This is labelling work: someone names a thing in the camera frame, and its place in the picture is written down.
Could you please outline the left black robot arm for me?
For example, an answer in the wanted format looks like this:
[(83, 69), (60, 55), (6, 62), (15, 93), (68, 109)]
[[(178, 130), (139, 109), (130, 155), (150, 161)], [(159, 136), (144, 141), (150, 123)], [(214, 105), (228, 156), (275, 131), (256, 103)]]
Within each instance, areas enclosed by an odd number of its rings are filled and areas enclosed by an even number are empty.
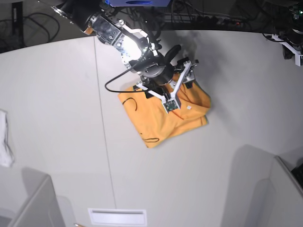
[(289, 47), (283, 47), (283, 55), (285, 59), (290, 59), (293, 55), (299, 56), (299, 66), (301, 66), (303, 59), (303, 1), (283, 0), (282, 5), (289, 10), (285, 31), (285, 39)]

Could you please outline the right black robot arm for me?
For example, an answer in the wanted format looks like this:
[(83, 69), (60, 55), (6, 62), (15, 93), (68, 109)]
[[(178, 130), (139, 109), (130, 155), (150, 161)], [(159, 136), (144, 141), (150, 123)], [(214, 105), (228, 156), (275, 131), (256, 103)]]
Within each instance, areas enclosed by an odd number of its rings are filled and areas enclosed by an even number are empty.
[(173, 46), (166, 54), (160, 53), (161, 29), (157, 22), (151, 22), (149, 13), (140, 10), (145, 25), (132, 28), (118, 17), (119, 10), (103, 0), (50, 0), (48, 4), (82, 32), (94, 33), (100, 42), (119, 51), (126, 71), (140, 76), (133, 92), (144, 91), (147, 98), (162, 96), (169, 101), (176, 98), (181, 85), (193, 87), (196, 63), (183, 58), (176, 65), (171, 64), (181, 45)]

